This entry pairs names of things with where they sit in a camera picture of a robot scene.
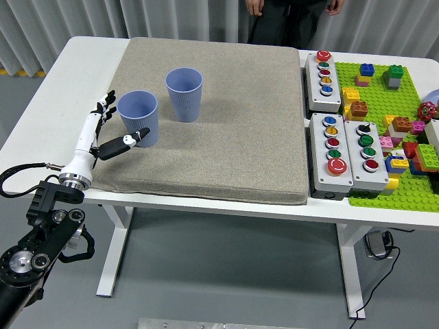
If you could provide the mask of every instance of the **white curtain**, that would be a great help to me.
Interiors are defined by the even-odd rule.
[[[439,0],[346,0],[312,49],[439,60]],[[246,42],[244,0],[3,0],[0,66],[48,72],[73,36]]]

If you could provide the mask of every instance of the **cup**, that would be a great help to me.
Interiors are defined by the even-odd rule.
[[[148,127],[150,132],[137,146],[150,147],[158,141],[158,101],[150,92],[134,90],[124,94],[117,103],[117,112],[129,133]]]
[[[166,75],[165,82],[178,120],[195,121],[200,115],[201,73],[190,67],[179,67]]]

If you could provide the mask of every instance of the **power adapter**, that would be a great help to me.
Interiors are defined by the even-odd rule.
[[[381,231],[367,233],[364,237],[364,245],[368,257],[383,257],[387,253]]]

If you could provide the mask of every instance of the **black pants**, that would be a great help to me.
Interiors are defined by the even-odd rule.
[[[265,0],[250,20],[248,43],[307,49],[327,0]]]

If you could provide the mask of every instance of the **gray felt pad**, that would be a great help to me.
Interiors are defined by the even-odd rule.
[[[201,113],[177,121],[165,76],[180,66],[203,74]],[[158,99],[160,137],[93,170],[93,187],[262,204],[305,204],[308,175],[298,51],[292,48],[134,38],[111,82],[119,98]],[[116,114],[99,142],[127,133]]]

